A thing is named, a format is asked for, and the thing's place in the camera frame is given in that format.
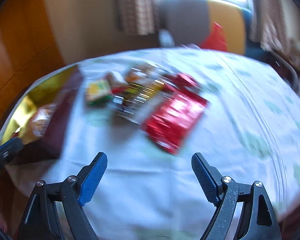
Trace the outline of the small red brown candy packet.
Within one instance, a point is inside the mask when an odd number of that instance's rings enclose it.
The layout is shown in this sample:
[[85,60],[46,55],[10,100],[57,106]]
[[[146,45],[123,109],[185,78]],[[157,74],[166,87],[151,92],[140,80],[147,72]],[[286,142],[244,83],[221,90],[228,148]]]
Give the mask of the small red brown candy packet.
[[37,109],[26,124],[25,133],[23,135],[25,144],[37,141],[44,136],[55,110],[56,104],[54,103],[44,105]]

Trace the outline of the long red snack packet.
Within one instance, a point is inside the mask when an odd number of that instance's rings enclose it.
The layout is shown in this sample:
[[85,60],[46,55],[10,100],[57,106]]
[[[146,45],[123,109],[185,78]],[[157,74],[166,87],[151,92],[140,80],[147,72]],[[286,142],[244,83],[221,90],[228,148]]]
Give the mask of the long red snack packet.
[[143,129],[161,149],[177,154],[208,105],[209,101],[198,94],[177,90],[150,114]]

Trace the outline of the dark yellow snack packet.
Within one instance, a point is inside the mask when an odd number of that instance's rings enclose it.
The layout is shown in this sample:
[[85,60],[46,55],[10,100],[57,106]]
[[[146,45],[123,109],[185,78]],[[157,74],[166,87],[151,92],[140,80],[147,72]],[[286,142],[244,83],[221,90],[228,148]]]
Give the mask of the dark yellow snack packet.
[[132,123],[143,124],[165,97],[161,93],[164,83],[154,80],[150,85],[130,83],[113,99],[116,113]]

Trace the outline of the shiny red foil snack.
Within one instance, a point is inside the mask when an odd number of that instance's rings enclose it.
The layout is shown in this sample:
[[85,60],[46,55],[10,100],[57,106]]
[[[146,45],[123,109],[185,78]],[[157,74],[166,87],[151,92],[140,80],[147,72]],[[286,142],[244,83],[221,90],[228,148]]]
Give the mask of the shiny red foil snack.
[[167,74],[165,78],[168,83],[167,87],[172,91],[185,89],[196,93],[201,89],[200,83],[186,73],[178,72],[175,74]]

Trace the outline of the clear bag orange bottom snack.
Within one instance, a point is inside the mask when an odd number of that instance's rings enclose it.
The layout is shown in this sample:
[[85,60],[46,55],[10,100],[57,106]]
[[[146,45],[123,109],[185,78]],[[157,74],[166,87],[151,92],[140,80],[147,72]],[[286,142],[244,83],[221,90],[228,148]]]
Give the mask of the clear bag orange bottom snack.
[[124,80],[127,83],[133,83],[143,87],[151,88],[158,86],[161,88],[164,82],[161,78],[160,71],[160,68],[152,64],[137,64],[129,69],[124,76]]

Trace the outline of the gold tin box maroon sides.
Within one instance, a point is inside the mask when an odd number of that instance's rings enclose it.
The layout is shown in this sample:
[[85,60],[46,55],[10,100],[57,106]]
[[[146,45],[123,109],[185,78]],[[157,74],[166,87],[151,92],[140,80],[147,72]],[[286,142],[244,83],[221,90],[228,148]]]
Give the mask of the gold tin box maroon sides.
[[58,159],[70,113],[83,82],[74,64],[34,82],[13,105],[0,127],[0,146],[14,140],[12,165]]

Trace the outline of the white tablecloth green clouds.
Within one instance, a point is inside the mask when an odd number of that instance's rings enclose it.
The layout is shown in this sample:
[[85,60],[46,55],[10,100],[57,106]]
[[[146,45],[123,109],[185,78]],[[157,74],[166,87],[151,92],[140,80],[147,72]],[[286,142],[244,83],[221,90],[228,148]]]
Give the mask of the white tablecloth green clouds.
[[271,68],[247,57],[187,48],[149,49],[78,63],[88,84],[109,70],[150,62],[194,77],[209,105],[176,155],[110,107],[76,97],[58,160],[9,166],[29,196],[38,180],[63,181],[98,152],[108,167],[84,211],[99,239],[199,239],[214,213],[191,167],[200,152],[239,183],[261,181],[278,220],[300,210],[300,98]]

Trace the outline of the green yellow cracker packet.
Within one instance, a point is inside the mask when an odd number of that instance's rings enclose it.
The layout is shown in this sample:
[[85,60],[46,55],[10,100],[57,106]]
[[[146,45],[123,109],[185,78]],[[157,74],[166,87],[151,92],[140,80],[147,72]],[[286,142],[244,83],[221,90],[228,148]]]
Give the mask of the green yellow cracker packet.
[[96,105],[113,98],[109,82],[106,79],[97,79],[90,82],[85,89],[85,101],[89,105]]

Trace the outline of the orange cracker stick packet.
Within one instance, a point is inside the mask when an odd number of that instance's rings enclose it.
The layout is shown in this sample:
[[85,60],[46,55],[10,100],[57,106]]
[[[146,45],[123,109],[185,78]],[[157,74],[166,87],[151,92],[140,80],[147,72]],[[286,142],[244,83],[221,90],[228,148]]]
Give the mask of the orange cracker stick packet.
[[116,94],[128,87],[128,83],[125,81],[120,72],[111,70],[106,74],[106,80],[108,81],[111,91]]

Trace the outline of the red plastic bag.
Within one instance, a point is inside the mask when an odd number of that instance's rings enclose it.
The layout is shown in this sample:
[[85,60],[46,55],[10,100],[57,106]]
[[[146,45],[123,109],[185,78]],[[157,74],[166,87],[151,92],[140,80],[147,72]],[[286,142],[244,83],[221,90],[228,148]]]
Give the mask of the red plastic bag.
[[210,34],[199,45],[199,48],[228,52],[225,32],[218,23],[213,23],[213,28],[210,31]]

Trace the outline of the left pink curtain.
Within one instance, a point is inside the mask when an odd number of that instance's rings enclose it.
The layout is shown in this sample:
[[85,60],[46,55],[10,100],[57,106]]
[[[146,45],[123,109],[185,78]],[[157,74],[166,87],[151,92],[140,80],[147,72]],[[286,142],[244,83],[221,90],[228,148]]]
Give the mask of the left pink curtain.
[[147,36],[159,30],[158,0],[116,0],[121,30],[131,36]]

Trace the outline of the pink curtain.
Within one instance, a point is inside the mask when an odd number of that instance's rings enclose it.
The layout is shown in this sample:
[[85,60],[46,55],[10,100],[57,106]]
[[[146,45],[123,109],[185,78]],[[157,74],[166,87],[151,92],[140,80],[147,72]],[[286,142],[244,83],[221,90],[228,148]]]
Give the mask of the pink curtain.
[[300,50],[300,9],[292,0],[253,0],[250,39],[265,51]]
[[131,36],[147,36],[159,30],[158,0],[116,0],[121,30]]

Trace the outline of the right pink curtain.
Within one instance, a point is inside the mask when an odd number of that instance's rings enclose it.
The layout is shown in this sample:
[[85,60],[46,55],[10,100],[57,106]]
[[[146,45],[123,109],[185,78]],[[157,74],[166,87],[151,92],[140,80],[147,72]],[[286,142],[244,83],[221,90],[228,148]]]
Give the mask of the right pink curtain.
[[253,0],[250,39],[265,51],[300,50],[300,9],[292,0]]

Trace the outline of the grey yellow blue sofa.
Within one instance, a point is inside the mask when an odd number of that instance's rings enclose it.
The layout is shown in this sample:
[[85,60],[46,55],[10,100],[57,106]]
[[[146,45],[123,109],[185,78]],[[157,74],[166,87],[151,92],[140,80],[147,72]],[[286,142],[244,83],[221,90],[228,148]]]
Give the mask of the grey yellow blue sofa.
[[162,48],[200,46],[217,23],[225,34],[227,51],[264,62],[267,52],[250,40],[253,13],[222,0],[161,0],[159,44]]

